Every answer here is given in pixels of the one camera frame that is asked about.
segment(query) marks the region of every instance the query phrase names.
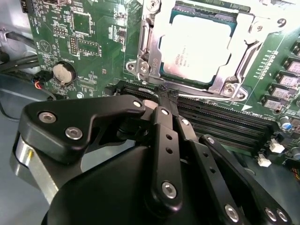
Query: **green circuit board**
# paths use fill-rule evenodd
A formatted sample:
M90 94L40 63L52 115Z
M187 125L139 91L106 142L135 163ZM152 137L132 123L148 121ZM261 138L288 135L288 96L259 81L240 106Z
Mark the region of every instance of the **green circuit board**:
M52 79L46 84L48 90L68 98L89 98L104 96L104 88L120 80L141 85L125 69L137 55L142 14L137 0L74 0L62 6L32 1L35 13L29 19L41 69L51 71L63 60L77 72L70 86L62 87ZM209 103L269 120L282 115L300 118L296 105L300 91L279 112L261 102L279 71L285 70L284 61L295 57L292 50L299 34L300 26L267 37L243 83L247 100Z

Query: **small chip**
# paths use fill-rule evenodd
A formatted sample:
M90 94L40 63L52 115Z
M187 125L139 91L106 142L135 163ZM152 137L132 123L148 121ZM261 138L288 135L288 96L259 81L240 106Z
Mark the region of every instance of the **small chip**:
M296 83L298 83L297 77L291 77L291 76L286 76L286 75L282 76L279 81L279 84L289 86L289 87L295 86Z
M287 68L287 71L300 74L300 62L291 62L291 64Z
M73 29L76 33L90 35L90 15L74 12Z
M123 31L123 30L119 30L118 31L118 34L119 34L119 36L122 36L122 37L125 37L125 31Z
M280 106L280 102L267 99L263 106L269 109L277 109Z
M266 108L275 110L275 109L279 108L282 105L282 103L281 103L281 100L278 99L277 97L265 95L262 98L262 105Z
M289 94L289 90L274 88L271 95L278 98L285 98Z

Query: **black cable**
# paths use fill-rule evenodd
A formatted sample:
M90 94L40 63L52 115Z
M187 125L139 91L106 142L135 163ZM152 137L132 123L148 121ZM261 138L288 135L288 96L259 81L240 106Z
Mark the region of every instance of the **black cable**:
M23 42L24 44L28 45L31 48L36 48L36 45L34 44L34 41L28 37L25 37L21 34L15 33L15 32L10 32L6 34L6 38L12 39L15 41L20 41Z
M10 120L10 121L13 121L13 122L19 122L19 119L14 118L14 117L11 117L11 116L9 116L9 115L6 114L5 110L3 109L3 106L2 106L2 104L1 104L1 102L0 102L0 112L2 113L2 115L3 115L6 119L8 119L8 120Z
M9 68L7 70L3 70L1 72L2 73L8 73L8 72L17 71L17 70L20 70L20 69L28 69L28 68L33 68L33 67L39 67L39 62L38 61L33 61L33 62L17 65L15 67Z
M37 55L31 55L31 56L26 56L24 58L18 59L18 60L13 60L10 61L8 63L4 63L0 65L0 72L13 68L17 65L21 65L27 62L31 62L31 61L37 61L38 60L38 56Z

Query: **cable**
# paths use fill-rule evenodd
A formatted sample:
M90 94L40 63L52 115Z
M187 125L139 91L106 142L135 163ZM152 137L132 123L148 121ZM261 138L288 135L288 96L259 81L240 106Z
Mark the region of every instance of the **cable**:
M31 56L26 56L24 58L18 59L18 60L13 60L10 61L8 63L4 63L0 65L0 72L13 68L15 66L21 65L21 64L25 64L31 61L37 61L38 60L38 56L37 55L31 55Z
M6 114L6 112L5 112L5 110L4 110L4 108L3 108L2 104L1 104L1 102L0 102L0 112L2 113L2 115L3 115L6 119L8 119L8 120L10 120L10 121L13 121L13 122L19 122L19 119L14 118L14 117L11 117L11 116L9 116L9 115Z
M33 61L33 62L28 62L25 64L21 64L21 65L16 65L15 67L6 69L1 71L2 73L7 73L7 72L12 72L12 71L17 71L20 69L28 69L28 68L33 68L33 67L39 67L39 62L38 61Z
M34 41L28 37L23 36L22 34L18 34L15 32L10 32L6 34L6 38L12 39L15 41L23 42L24 44L28 45L31 48L36 48L36 45L34 44Z
M39 85L39 81L35 81L34 86L36 87L36 89L42 89L41 85Z
M51 97L53 98L54 101L57 100L57 99L56 99L56 96L55 96L54 94L52 94L50 91L48 91L48 90L46 90L45 88L43 88L43 87L40 85L39 81L35 81L35 82L34 82L34 86L36 87L36 89L39 89L39 90L43 91L44 93L46 93L47 95L51 96Z

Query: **metal screw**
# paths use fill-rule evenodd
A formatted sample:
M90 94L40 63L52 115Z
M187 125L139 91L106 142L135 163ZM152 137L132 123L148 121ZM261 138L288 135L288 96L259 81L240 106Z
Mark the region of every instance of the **metal screw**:
M189 122L186 120L186 119L182 119L181 120L185 125L188 125L189 124Z
M136 107L141 107L141 106L142 106L142 104L139 103L138 101L133 101L133 104L134 104Z
M56 117L51 112L42 112L38 116L39 120L43 123L54 123L56 121Z
M77 98L84 98L84 94L82 92L78 92L76 96Z
M277 209L277 214L283 221L287 222L287 218L286 218L285 214L283 214L283 212L280 209Z
M143 73L146 73L149 70L149 64L147 62L141 62L140 63L140 70Z
M246 95L245 95L244 93L239 93L239 94L238 94L238 98L239 98L239 99L243 99L245 96L246 96Z
M76 127L67 128L65 134L68 138L72 140L79 140L83 136L82 131Z
M211 137L208 137L207 140L208 140L210 143L212 143L212 144L215 143L214 139L212 139Z
M159 0L150 0L148 1L147 9L150 12L155 13L159 10L159 5L160 5Z
M229 204L227 204L225 206L225 211L226 211L226 214L229 216L229 218L233 221L233 222L238 222L239 220L239 215L238 213L236 212L236 210Z
M268 217L272 220L272 221L276 221L276 216L275 214L268 208L265 208L265 211L268 215Z
M127 68L128 68L128 70L134 70L135 69L133 64L128 64Z
M227 84L224 86L223 93L226 95L231 95L235 91L235 87L231 84Z
M142 66L142 67L141 67L141 71L146 72L146 71L147 71L147 68L146 68L145 66Z
M169 112L165 109L161 109L161 112L164 114L164 115L169 115Z
M281 18L277 21L278 27L284 27L286 25L286 19Z
M168 198L175 198L177 195L177 191L176 188L174 187L173 184L169 183L169 182L164 182L162 185L162 190L163 193L168 197Z

